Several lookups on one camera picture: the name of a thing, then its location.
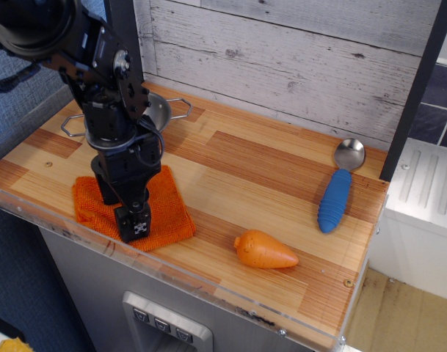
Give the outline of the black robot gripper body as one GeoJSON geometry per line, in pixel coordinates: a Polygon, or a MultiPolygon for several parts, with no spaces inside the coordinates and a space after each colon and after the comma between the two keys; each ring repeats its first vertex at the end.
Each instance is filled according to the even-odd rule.
{"type": "Polygon", "coordinates": [[[134,138],[125,147],[100,150],[91,162],[94,174],[101,173],[131,213],[148,203],[148,182],[161,171],[164,140],[149,116],[139,118],[134,138]]]}

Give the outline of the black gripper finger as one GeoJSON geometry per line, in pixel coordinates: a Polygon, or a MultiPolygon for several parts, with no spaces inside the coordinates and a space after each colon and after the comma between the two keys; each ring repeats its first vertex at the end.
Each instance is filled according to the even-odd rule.
{"type": "Polygon", "coordinates": [[[100,194],[102,196],[103,203],[105,205],[116,205],[120,202],[119,197],[116,195],[114,189],[109,185],[107,179],[101,173],[95,173],[95,179],[99,187],[100,194]]]}
{"type": "Polygon", "coordinates": [[[145,204],[144,209],[138,213],[131,213],[125,206],[121,206],[114,209],[114,215],[123,242],[129,243],[150,235],[151,210],[149,204],[145,204]]]}

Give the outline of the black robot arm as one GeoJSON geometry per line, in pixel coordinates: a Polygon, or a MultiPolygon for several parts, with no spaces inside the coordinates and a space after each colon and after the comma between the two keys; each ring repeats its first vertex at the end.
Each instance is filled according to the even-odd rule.
{"type": "Polygon", "coordinates": [[[124,242],[150,234],[148,182],[164,140],[146,114],[149,91],[114,29],[80,1],[0,1],[0,49],[27,67],[0,80],[9,92],[42,67],[57,71],[84,114],[91,167],[124,242]]]}

